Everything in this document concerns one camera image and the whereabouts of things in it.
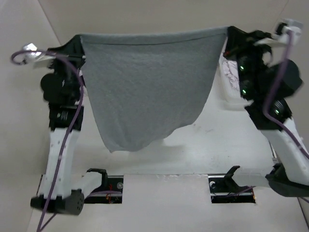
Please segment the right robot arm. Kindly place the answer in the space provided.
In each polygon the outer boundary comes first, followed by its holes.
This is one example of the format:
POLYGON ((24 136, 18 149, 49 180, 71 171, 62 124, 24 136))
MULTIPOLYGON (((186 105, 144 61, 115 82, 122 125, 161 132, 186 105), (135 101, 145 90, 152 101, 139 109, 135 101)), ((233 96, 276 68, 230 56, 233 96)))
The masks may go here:
POLYGON ((289 53, 301 34, 281 23, 274 34, 227 29, 224 58, 238 66, 239 91, 255 127, 267 138, 279 161, 262 169, 233 166, 224 176, 229 191, 246 186, 268 187, 284 197, 309 195, 309 154, 295 127, 286 98, 302 86, 298 66, 289 53))

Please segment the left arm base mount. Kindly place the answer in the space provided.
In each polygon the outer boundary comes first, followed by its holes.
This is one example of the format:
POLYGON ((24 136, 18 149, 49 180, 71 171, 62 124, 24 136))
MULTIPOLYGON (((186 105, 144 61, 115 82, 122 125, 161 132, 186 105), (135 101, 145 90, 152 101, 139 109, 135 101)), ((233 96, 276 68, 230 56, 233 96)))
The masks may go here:
POLYGON ((101 185, 84 200, 85 204, 121 204, 124 188, 123 175, 108 175, 105 169, 91 168, 87 173, 101 174, 101 185))

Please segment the grey tank top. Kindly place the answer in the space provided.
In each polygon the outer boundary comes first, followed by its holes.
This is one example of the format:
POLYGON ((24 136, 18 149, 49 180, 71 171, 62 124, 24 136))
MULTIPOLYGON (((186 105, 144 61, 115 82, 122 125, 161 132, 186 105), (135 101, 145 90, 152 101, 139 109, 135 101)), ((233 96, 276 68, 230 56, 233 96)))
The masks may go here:
POLYGON ((165 34, 81 34, 82 67, 106 148, 139 151, 193 124, 210 94, 226 27, 165 34))

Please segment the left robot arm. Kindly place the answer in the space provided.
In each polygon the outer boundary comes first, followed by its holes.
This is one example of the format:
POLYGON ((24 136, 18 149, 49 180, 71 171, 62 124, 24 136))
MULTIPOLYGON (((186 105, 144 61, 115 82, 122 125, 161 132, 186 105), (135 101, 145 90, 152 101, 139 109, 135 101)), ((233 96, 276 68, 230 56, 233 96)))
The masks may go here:
POLYGON ((50 150, 39 195, 31 199, 30 206, 48 213, 79 215, 89 202, 87 197, 108 188, 104 169, 89 169, 75 186, 71 184, 73 153, 84 116, 80 100, 84 80, 79 76, 84 50, 80 37, 74 36, 48 52, 63 55, 64 61, 54 59, 48 65, 53 73, 41 79, 43 98, 49 106, 50 150))

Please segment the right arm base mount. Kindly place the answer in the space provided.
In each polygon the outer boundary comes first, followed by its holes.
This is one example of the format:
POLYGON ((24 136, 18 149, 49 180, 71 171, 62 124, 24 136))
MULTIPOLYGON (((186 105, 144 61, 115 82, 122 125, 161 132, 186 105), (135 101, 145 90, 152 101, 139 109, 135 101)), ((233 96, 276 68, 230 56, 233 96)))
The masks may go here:
POLYGON ((211 203, 256 203, 253 186, 239 186, 233 179, 240 166, 233 166, 225 174, 210 174, 208 182, 211 203))

